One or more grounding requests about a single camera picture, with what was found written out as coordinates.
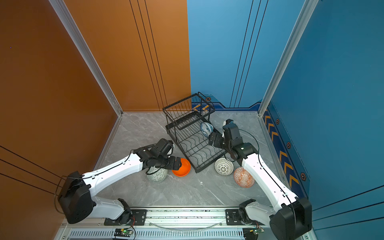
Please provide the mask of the pale green patterned bowl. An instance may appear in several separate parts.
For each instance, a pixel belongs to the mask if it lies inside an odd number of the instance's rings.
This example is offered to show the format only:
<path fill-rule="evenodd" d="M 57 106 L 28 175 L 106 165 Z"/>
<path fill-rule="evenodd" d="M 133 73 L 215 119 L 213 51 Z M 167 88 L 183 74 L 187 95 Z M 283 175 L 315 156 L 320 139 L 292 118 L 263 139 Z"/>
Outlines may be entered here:
<path fill-rule="evenodd" d="M 159 183 L 167 178 L 168 170 L 151 167 L 146 175 L 150 182 Z"/>

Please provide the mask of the blue floral white bowl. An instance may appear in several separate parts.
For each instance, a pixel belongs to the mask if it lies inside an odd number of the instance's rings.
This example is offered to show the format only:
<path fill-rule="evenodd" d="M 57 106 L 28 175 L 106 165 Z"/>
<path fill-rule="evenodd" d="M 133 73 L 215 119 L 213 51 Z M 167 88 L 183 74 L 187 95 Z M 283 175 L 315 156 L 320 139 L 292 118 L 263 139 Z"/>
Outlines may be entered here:
<path fill-rule="evenodd" d="M 200 124 L 200 129 L 201 129 L 203 136 L 205 136 L 206 138 L 208 138 L 210 136 L 210 134 L 214 132 L 213 125 L 208 123 L 208 122 L 202 122 Z"/>

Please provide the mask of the orange plastic bowl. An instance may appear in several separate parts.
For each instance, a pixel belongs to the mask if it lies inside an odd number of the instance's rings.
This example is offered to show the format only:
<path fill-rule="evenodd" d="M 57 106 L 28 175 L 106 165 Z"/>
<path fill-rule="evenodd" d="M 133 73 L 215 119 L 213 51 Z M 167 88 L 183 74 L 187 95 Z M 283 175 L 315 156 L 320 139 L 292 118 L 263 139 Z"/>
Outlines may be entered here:
<path fill-rule="evenodd" d="M 181 158 L 181 167 L 179 170 L 172 170 L 173 174 L 177 177 L 185 177 L 191 170 L 191 164 L 187 159 Z"/>

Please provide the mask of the black wire dish rack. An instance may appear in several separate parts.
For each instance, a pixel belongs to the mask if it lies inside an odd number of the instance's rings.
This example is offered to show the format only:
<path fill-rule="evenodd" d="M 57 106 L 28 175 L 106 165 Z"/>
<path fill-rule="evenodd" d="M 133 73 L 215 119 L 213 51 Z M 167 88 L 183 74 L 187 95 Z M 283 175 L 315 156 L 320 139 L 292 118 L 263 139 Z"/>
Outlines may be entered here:
<path fill-rule="evenodd" d="M 163 108 L 166 130 L 196 173 L 206 169 L 225 151 L 209 144 L 201 124 L 210 124 L 210 115 L 216 111 L 211 100 L 198 92 Z"/>

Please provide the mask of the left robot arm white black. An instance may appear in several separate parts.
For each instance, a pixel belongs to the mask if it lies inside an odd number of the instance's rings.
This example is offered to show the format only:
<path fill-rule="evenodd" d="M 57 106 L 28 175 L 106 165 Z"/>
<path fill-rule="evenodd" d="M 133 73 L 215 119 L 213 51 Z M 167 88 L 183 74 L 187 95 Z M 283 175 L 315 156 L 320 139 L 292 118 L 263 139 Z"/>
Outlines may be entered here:
<path fill-rule="evenodd" d="M 69 174 L 57 196 L 67 222 L 77 224 L 88 218 L 104 218 L 119 225 L 131 224 L 133 212 L 123 199 L 105 199 L 97 194 L 145 169 L 179 170 L 181 158 L 173 156 L 173 151 L 172 141 L 160 139 L 156 144 L 131 150 L 128 156 L 104 168 L 85 174 Z"/>

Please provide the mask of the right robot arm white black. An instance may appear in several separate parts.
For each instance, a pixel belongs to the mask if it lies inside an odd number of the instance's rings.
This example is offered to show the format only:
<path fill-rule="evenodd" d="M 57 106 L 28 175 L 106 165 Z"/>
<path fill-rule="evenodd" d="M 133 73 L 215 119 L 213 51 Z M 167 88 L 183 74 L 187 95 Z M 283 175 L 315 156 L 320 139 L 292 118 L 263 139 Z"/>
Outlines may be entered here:
<path fill-rule="evenodd" d="M 262 160 L 259 149 L 243 141 L 233 120 L 225 121 L 223 133 L 209 135 L 209 145 L 229 153 L 254 178 L 272 205 L 267 207 L 253 199 L 243 202 L 239 206 L 242 222 L 265 224 L 278 240 L 295 240 L 312 230 L 310 201 L 299 198 L 280 181 Z"/>

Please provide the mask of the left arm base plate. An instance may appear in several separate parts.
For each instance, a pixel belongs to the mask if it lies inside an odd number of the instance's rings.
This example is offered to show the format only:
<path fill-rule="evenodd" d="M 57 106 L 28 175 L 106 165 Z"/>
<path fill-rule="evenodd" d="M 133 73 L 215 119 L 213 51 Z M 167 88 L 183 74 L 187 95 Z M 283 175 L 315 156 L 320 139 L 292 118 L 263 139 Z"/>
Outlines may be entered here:
<path fill-rule="evenodd" d="M 104 226 L 144 226 L 147 212 L 146 209 L 132 209 L 129 214 L 125 211 L 117 220 L 106 218 Z"/>

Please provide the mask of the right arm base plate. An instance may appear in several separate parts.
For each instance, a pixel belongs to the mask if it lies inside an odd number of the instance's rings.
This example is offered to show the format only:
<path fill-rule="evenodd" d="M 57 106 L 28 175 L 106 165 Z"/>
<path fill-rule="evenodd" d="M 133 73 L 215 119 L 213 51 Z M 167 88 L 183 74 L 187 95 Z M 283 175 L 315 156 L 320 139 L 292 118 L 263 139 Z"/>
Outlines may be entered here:
<path fill-rule="evenodd" d="M 242 209 L 226 209 L 226 223 L 228 226 L 237 226 L 237 225 L 243 225 L 243 226 L 263 226 L 264 224 L 251 220 L 245 210 Z"/>

